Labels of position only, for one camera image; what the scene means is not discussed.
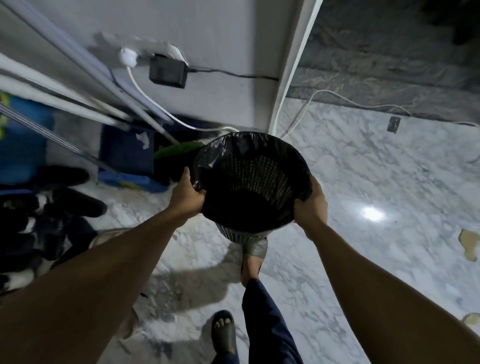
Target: person's left arm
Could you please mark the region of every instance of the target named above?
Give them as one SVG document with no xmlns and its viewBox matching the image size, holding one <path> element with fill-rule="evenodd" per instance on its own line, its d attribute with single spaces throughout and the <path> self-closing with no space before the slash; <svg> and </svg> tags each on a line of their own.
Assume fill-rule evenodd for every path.
<svg viewBox="0 0 480 364">
<path fill-rule="evenodd" d="M 5 363 L 96 363 L 137 300 L 173 232 L 197 215 L 185 168 L 169 206 L 13 293 L 0 306 Z"/>
</svg>

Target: olive green sandal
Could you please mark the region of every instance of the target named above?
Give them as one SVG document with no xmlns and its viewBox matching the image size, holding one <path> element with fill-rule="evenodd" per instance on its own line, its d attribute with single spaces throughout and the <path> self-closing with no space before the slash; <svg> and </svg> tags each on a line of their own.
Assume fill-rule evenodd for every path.
<svg viewBox="0 0 480 364">
<path fill-rule="evenodd" d="M 255 242 L 255 243 L 242 244 L 243 258 L 241 261 L 240 274 L 242 274 L 243 272 L 243 260 L 245 259 L 245 255 L 253 255 L 253 256 L 259 257 L 260 259 L 265 259 L 267 255 L 267 248 L 268 248 L 267 238 L 262 239 L 259 242 Z"/>
<path fill-rule="evenodd" d="M 220 319 L 229 318 L 230 323 L 219 328 L 215 327 Z M 212 320 L 212 342 L 217 354 L 225 354 L 227 352 L 237 355 L 237 337 L 235 334 L 235 321 L 230 311 L 222 310 L 215 313 Z"/>
</svg>

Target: forearm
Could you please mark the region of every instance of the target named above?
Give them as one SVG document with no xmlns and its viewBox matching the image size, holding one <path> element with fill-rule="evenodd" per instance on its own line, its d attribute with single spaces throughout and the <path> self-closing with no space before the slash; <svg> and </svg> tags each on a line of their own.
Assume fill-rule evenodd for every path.
<svg viewBox="0 0 480 364">
<path fill-rule="evenodd" d="M 180 224 L 162 211 L 9 297 L 0 306 L 5 361 L 94 363 Z"/>
<path fill-rule="evenodd" d="M 320 220 L 309 233 L 372 363 L 480 362 L 480 340 L 456 318 L 357 253 Z"/>
</svg>

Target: plastic mesh basket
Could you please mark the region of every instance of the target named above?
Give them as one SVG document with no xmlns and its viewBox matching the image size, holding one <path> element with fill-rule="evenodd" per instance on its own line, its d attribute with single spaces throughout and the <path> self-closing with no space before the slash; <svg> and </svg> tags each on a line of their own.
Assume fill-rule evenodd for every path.
<svg viewBox="0 0 480 364">
<path fill-rule="evenodd" d="M 310 171 L 290 144 L 264 133 L 239 132 L 203 147 L 193 184 L 207 191 L 203 215 L 235 243 L 259 241 L 293 220 L 293 201 L 311 192 Z"/>
</svg>

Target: pant leg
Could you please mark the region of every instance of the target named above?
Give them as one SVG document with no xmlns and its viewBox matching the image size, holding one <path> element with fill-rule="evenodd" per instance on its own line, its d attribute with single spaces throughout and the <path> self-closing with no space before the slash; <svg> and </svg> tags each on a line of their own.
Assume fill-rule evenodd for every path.
<svg viewBox="0 0 480 364">
<path fill-rule="evenodd" d="M 217 354 L 212 364 L 240 364 L 240 361 L 237 354 Z"/>
<path fill-rule="evenodd" d="M 248 282 L 242 308 L 250 339 L 250 364 L 303 364 L 280 310 L 258 279 Z"/>
</svg>

